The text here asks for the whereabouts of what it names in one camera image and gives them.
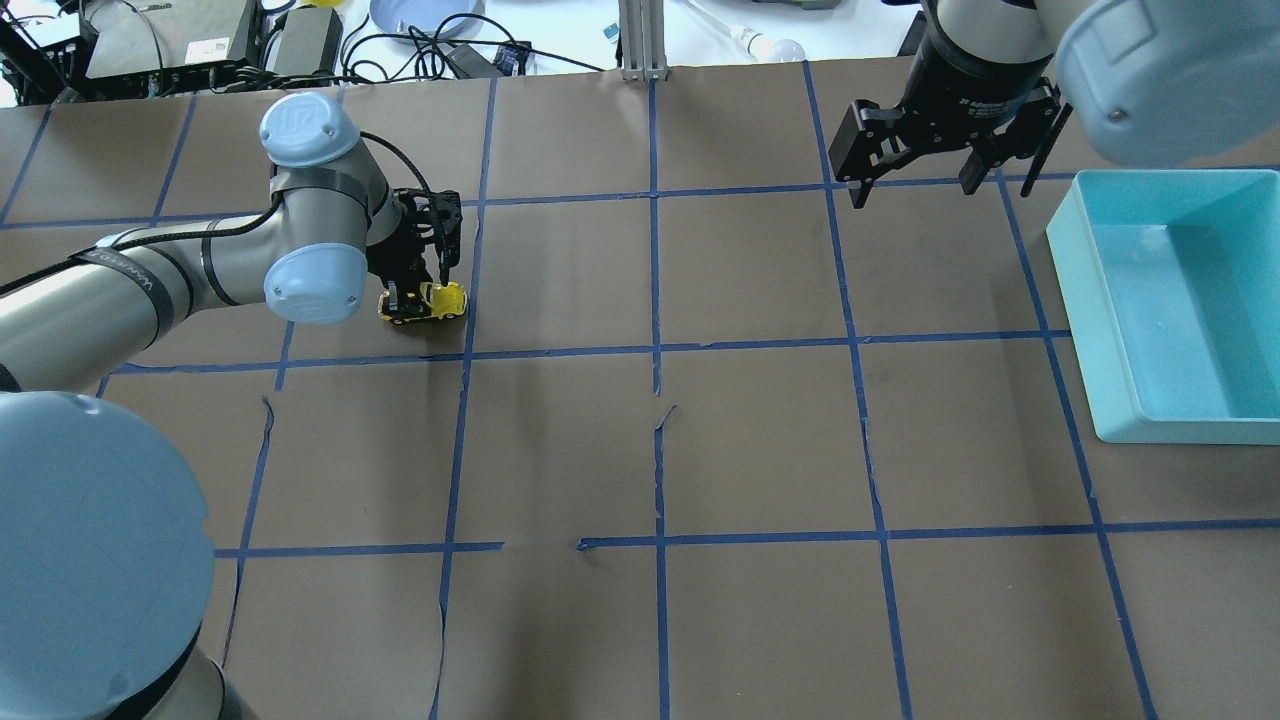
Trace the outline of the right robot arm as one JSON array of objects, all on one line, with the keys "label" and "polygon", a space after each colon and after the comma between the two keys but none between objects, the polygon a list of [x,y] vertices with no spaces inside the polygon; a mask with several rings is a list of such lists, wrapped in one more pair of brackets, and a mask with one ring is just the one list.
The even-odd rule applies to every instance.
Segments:
[{"label": "right robot arm", "polygon": [[1028,196],[1065,124],[1119,167],[1172,168],[1277,124],[1275,1],[923,1],[901,99],[854,101],[827,149],[863,208],[919,158],[966,152],[964,193],[1027,160]]}]

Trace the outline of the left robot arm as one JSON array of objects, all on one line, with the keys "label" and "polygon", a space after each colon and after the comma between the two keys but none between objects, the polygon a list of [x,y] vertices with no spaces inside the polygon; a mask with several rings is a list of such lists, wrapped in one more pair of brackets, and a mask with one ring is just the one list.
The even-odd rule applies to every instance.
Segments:
[{"label": "left robot arm", "polygon": [[198,313],[264,304],[297,324],[451,319],[462,202],[392,187],[332,96],[264,114],[257,215],[109,234],[3,287],[3,716],[251,719],[198,634],[215,573],[189,464],[88,386]]}]

